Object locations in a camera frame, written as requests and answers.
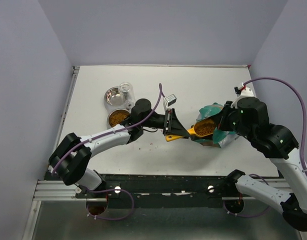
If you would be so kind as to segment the brown pet food kibble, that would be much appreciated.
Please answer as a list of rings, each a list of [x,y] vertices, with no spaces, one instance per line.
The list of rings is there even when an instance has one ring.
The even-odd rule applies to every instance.
[[[216,128],[216,124],[212,119],[204,119],[199,121],[194,126],[194,131],[197,136],[205,137],[208,135],[212,135]]]

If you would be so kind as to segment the yellow plastic scoop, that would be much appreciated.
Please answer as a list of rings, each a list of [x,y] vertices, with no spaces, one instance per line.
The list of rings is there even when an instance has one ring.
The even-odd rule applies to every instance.
[[[188,130],[187,130],[187,131],[188,131],[188,133],[190,134],[190,137],[191,137],[191,136],[194,136],[194,137],[198,137],[198,138],[204,138],[204,137],[209,136],[209,135],[207,135],[207,136],[203,136],[203,137],[201,137],[201,136],[197,136],[197,135],[196,135],[196,133],[195,133],[195,129],[194,129],[195,124],[193,125],[193,127],[192,127],[192,128],[190,128],[190,129],[188,129]]]

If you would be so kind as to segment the green pet food bag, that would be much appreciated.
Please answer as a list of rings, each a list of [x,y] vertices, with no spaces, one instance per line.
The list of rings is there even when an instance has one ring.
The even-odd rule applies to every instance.
[[[220,113],[223,109],[223,105],[214,102],[211,105],[206,105],[199,109],[199,115],[196,118],[196,123],[203,120],[209,120],[206,127],[202,130],[204,133],[210,133],[204,137],[198,137],[192,135],[190,139],[204,147],[225,148],[233,141],[237,140],[239,136],[233,131],[221,131],[218,130],[217,125],[212,120],[216,114]]]

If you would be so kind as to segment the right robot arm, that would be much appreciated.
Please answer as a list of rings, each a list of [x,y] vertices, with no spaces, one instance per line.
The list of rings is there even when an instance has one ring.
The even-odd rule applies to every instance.
[[[294,229],[307,232],[307,164],[293,133],[270,123],[267,105],[253,96],[227,101],[215,122],[219,130],[248,140],[277,167],[292,190],[278,190],[234,170],[224,180],[224,192],[254,197],[282,214]]]

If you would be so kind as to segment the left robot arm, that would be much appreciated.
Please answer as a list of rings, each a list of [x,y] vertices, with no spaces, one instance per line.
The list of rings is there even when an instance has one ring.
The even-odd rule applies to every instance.
[[[52,173],[57,174],[65,185],[78,185],[98,198],[104,193],[105,186],[100,174],[88,168],[90,159],[113,147],[136,141],[143,135],[143,128],[161,129],[166,137],[190,137],[173,108],[158,114],[148,99],[141,98],[122,123],[106,131],[87,136],[77,136],[73,132],[67,134],[49,158]]]

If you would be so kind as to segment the grey double bowl feeder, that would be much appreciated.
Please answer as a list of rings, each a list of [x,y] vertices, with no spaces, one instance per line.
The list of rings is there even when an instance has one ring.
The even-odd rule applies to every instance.
[[[111,87],[104,94],[104,106],[108,112],[107,126],[112,128],[129,116],[131,110],[125,108],[119,86]]]

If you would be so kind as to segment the clear plastic water bottle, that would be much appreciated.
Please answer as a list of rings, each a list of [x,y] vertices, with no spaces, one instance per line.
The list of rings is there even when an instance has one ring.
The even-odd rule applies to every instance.
[[[127,110],[131,110],[136,103],[134,89],[131,83],[122,82],[119,85],[119,93],[123,100],[123,105]]]

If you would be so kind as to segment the aluminium frame profile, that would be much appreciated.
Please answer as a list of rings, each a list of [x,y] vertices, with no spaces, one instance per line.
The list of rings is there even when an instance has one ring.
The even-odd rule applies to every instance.
[[[266,181],[268,184],[278,189],[279,191],[286,191],[291,192],[291,188],[286,182],[285,179],[282,178],[267,178]],[[62,201],[89,201],[89,202],[104,202],[106,199],[105,197],[101,198],[95,198],[87,193],[83,193],[82,195],[79,195],[82,193],[82,190],[79,190],[76,185],[65,185],[60,180],[39,180],[36,184],[35,191],[33,194],[33,201],[56,201],[56,202],[62,202]],[[158,194],[158,196],[164,196],[164,197],[170,197],[170,196],[187,196],[192,195],[192,192],[181,190],[178,192],[163,192],[163,193],[154,193]],[[153,197],[153,193],[136,193],[137,196],[149,196]]]

